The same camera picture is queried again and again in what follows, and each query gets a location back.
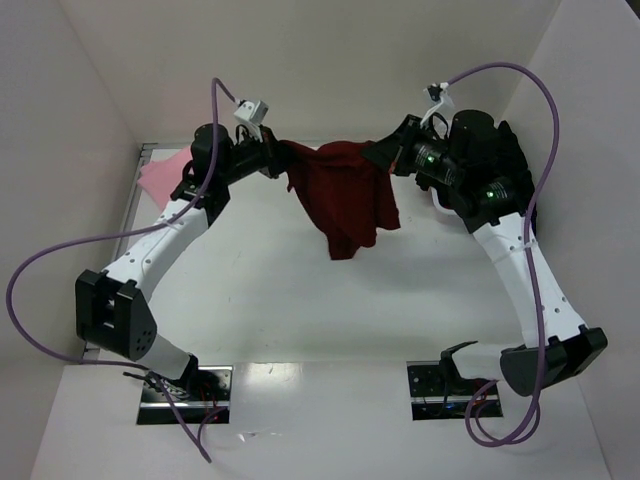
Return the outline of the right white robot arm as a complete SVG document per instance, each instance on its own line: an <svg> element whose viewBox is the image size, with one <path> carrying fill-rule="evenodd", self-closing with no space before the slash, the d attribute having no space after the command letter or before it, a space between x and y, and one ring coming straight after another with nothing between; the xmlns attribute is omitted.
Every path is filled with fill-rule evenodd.
<svg viewBox="0 0 640 480"><path fill-rule="evenodd" d="M413 176L460 218L504 285L522 332L517 346L466 341L442 351L446 384L504 381L527 397L581 374L605 350L604 331L590 327L571 306L535 237L531 171L507 122L479 110L462 110L435 128L441 114L422 124L408 115L363 157L397 176Z"/></svg>

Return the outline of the dark red t shirt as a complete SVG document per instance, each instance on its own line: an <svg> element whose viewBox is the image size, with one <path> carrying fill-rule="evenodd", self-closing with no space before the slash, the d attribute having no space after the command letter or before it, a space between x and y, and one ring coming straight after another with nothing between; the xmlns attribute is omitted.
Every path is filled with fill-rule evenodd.
<svg viewBox="0 0 640 480"><path fill-rule="evenodd" d="M335 141L317 149L289 140L280 144L293 156L287 189L326 236L331 259L349 260L376 244L378 230L400 228L390 174L362 156L371 141Z"/></svg>

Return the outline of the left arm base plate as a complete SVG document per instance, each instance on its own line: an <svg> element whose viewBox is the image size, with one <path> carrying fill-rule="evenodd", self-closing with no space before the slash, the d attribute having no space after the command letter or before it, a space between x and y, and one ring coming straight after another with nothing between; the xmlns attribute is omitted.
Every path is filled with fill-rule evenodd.
<svg viewBox="0 0 640 480"><path fill-rule="evenodd" d="M184 390L164 378L143 380L136 418L137 425L177 424L169 395L181 418L187 425L200 424L206 417L210 423L228 424L232 390L232 366L201 366L195 387Z"/></svg>

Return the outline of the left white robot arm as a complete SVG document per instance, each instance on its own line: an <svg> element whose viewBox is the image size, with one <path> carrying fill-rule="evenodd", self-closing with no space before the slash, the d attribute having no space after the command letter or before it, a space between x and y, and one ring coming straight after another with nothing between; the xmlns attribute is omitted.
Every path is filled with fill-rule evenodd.
<svg viewBox="0 0 640 480"><path fill-rule="evenodd" d="M179 256L220 216L230 200L230 185L255 172L281 173L276 150L266 126L255 135L238 127L234 138L222 125L199 127L191 158L153 232L102 271L86 270L77 278L77 336L158 375L157 388L190 397L209 386L197 357L160 335L149 301Z"/></svg>

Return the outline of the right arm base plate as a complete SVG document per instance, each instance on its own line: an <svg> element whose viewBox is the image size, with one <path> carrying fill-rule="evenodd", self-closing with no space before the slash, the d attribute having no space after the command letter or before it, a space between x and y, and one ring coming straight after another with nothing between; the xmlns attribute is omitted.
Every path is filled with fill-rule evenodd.
<svg viewBox="0 0 640 480"><path fill-rule="evenodd" d="M413 421L463 420L472 396L487 380L464 380L449 386L437 362L409 362L406 366Z"/></svg>

